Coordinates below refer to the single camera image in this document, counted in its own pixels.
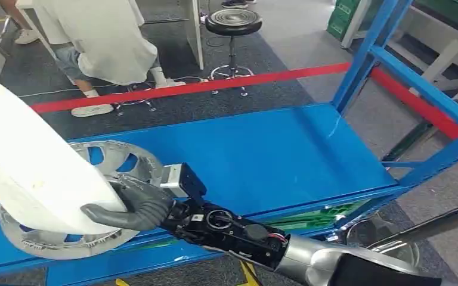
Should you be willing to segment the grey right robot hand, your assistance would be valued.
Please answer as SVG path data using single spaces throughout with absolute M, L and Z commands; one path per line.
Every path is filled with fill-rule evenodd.
M 81 206 L 93 222 L 120 229 L 149 231 L 160 226 L 174 206 L 174 199 L 146 182 L 121 177 L 110 183 L 127 211 L 110 211 L 97 204 Z

